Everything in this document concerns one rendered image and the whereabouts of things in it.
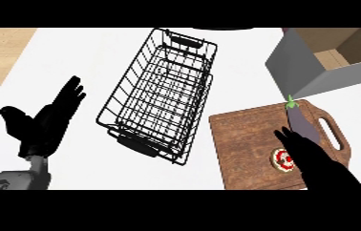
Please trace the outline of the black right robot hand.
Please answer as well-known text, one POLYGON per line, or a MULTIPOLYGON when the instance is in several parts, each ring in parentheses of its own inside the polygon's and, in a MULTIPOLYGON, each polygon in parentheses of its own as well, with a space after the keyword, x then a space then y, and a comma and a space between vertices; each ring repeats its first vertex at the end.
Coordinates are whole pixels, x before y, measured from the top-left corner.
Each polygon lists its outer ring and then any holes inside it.
POLYGON ((286 127, 273 132, 300 170, 309 191, 361 191, 361 182, 322 148, 286 127))

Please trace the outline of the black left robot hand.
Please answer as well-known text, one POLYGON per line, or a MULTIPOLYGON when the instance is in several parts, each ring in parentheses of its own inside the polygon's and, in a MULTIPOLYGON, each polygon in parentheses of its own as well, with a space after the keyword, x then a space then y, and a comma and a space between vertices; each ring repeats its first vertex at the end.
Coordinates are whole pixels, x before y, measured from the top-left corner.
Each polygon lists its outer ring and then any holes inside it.
POLYGON ((54 153, 84 97, 79 78, 72 76, 53 102, 42 106, 33 117, 13 106, 0 109, 7 134, 19 140, 20 158, 47 158, 54 153))

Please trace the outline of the brown wooden cutting board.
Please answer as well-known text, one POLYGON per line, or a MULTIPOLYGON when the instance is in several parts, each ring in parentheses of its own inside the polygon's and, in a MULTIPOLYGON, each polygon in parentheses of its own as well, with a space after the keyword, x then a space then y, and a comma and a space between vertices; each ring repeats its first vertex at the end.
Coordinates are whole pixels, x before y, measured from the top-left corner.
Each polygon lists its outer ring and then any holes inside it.
MULTIPOLYGON (((307 121, 319 135, 319 147, 328 157, 344 166, 350 158, 346 137, 331 115, 307 100, 295 100, 307 121), (318 122, 325 120, 340 143, 340 150, 331 145, 329 138, 318 122)), ((208 117, 217 159, 226 190, 289 190, 306 187, 301 173, 295 168, 289 173, 276 170, 270 163, 270 153, 283 148, 273 131, 288 127, 285 103, 261 106, 208 117)))

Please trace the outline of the purple eggplant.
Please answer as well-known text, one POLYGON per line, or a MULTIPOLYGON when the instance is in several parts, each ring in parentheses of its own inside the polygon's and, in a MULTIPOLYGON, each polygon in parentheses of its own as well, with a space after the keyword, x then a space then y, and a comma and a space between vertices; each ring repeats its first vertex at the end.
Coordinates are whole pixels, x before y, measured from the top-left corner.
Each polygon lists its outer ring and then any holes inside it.
POLYGON ((319 135, 315 126, 304 118, 298 103, 292 100, 291 95, 286 96, 285 115, 288 127, 301 137, 309 139, 313 143, 319 143, 319 135))

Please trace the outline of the grey open box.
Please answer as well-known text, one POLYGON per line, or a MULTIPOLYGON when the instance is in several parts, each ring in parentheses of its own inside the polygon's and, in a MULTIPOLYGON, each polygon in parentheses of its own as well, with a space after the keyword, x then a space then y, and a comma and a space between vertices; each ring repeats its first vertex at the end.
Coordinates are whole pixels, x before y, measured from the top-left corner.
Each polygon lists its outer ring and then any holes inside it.
POLYGON ((264 66, 283 97, 361 84, 361 28, 286 28, 264 66))

